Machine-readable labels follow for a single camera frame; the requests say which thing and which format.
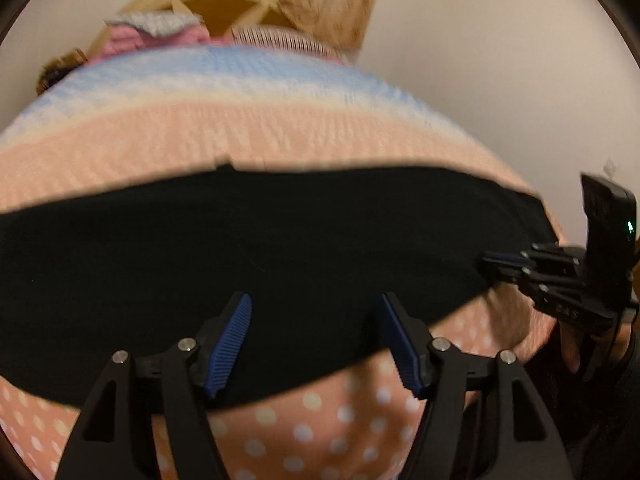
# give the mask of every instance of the white wall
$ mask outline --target white wall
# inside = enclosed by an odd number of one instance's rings
[[[358,65],[511,164],[572,242],[580,171],[610,157],[640,199],[640,70],[596,0],[378,0]]]
[[[74,48],[87,49],[131,0],[31,0],[0,44],[0,132],[33,101],[41,67]]]

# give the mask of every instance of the silver screw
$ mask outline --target silver screw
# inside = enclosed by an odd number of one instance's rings
[[[508,365],[512,365],[517,361],[516,354],[511,350],[503,350],[500,352],[500,361],[507,363]]]
[[[126,350],[118,350],[113,356],[111,356],[111,360],[117,365],[121,365],[129,359],[129,352]]]
[[[438,352],[446,352],[451,348],[451,343],[448,339],[443,337],[437,337],[433,341],[431,341],[431,346],[433,346]]]
[[[196,340],[193,337],[185,337],[178,341],[178,348],[183,352],[190,352],[196,348]]]

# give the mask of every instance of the striped pillow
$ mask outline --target striped pillow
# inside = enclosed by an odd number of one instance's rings
[[[341,59],[340,52],[313,36],[287,27],[275,25],[238,25],[231,30],[235,44],[278,48],[310,56]]]

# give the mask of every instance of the wooden headboard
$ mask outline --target wooden headboard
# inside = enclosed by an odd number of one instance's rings
[[[279,25],[296,28],[278,10],[278,0],[133,0],[120,12],[169,10],[200,14],[212,38],[224,35],[234,25]],[[95,38],[88,55],[98,54],[109,39],[105,27]]]

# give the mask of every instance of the gray fabric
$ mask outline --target gray fabric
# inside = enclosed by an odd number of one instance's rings
[[[129,25],[154,38],[168,38],[182,32],[185,28],[202,24],[199,14],[186,12],[174,13],[172,10],[155,10],[153,12],[132,12],[119,14],[104,20],[107,25]]]

